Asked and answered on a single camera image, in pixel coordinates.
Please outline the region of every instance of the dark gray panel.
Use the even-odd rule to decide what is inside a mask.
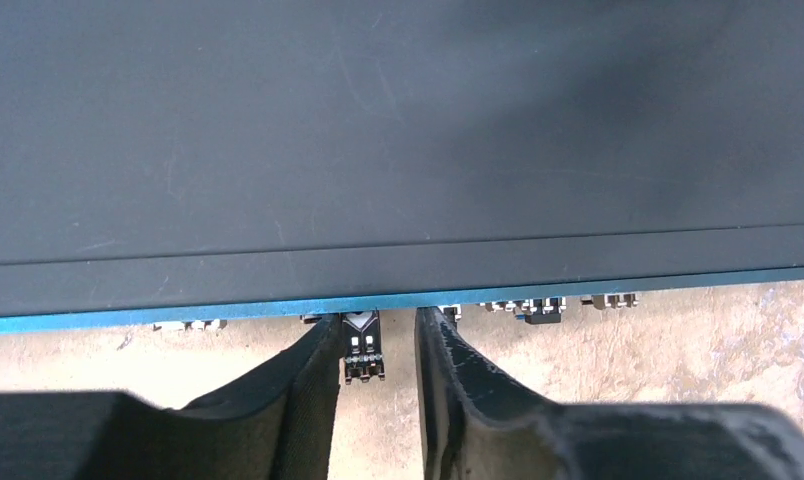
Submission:
[[[0,2],[0,312],[548,283],[496,266],[513,242],[430,257],[776,225],[804,225],[804,0]],[[734,269],[804,264],[744,231]],[[688,271],[731,248],[663,238]]]
[[[0,267],[0,316],[804,267],[804,227]]]

